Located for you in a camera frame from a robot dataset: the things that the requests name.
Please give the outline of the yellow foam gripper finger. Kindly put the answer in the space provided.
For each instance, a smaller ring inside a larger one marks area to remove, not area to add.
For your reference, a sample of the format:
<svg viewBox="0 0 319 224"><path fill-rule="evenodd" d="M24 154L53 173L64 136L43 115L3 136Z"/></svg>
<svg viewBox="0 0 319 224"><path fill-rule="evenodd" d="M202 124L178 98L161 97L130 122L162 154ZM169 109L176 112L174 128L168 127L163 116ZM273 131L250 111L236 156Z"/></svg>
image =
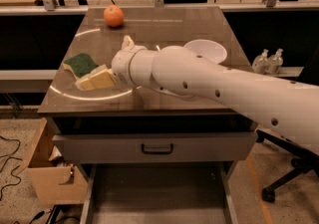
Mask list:
<svg viewBox="0 0 319 224"><path fill-rule="evenodd" d="M98 66L75 82L76 87L81 91L111 88L115 84L116 81L106 65Z"/></svg>
<svg viewBox="0 0 319 224"><path fill-rule="evenodd" d="M125 35L122 42L122 49L128 46L133 46L134 44L135 42L133 41L133 39L129 35Z"/></svg>

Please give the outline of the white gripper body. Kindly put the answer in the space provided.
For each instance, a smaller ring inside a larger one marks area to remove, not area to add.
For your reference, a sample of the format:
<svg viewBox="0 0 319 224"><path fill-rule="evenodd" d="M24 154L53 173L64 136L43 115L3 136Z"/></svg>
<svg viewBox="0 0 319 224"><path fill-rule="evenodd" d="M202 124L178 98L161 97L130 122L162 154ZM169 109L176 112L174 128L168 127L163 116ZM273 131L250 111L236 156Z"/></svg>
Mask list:
<svg viewBox="0 0 319 224"><path fill-rule="evenodd" d="M133 57L139 52L144 51L144 46L127 46L119 50L112 59L112 71L114 77L121 83L133 86L135 83L131 77L130 67Z"/></svg>

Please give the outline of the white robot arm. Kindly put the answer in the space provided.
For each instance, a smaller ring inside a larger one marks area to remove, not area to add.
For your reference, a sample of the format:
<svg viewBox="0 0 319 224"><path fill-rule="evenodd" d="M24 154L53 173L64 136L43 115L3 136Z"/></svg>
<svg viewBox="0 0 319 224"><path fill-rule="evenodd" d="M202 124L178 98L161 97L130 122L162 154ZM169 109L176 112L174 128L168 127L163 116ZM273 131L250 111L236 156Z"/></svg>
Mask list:
<svg viewBox="0 0 319 224"><path fill-rule="evenodd" d="M129 37L109 70L99 66L76 86L89 91L116 82L217 101L313 152L319 150L318 86L230 69L186 47L152 51Z"/></svg>

